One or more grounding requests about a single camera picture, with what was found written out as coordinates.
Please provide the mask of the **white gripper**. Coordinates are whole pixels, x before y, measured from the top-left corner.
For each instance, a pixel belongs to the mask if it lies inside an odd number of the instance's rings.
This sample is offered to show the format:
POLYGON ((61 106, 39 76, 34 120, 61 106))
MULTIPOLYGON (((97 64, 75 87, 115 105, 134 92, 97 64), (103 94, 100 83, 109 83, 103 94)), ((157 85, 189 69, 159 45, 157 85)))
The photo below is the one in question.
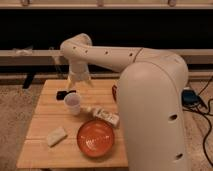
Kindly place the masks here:
POLYGON ((70 62, 67 88, 71 89, 77 82, 82 81, 86 82, 88 85, 92 85, 88 64, 86 62, 70 62))

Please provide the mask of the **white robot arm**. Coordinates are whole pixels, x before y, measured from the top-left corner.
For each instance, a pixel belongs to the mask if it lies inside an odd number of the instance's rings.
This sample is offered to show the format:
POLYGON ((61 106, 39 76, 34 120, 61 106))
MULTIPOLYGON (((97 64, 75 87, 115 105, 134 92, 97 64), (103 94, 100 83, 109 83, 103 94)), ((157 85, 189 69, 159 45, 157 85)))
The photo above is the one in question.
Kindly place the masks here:
POLYGON ((89 77, 88 64, 120 74, 116 102, 129 171, 191 171, 181 93, 188 68, 178 54, 144 47, 94 46, 84 33, 60 45, 69 83, 89 77))

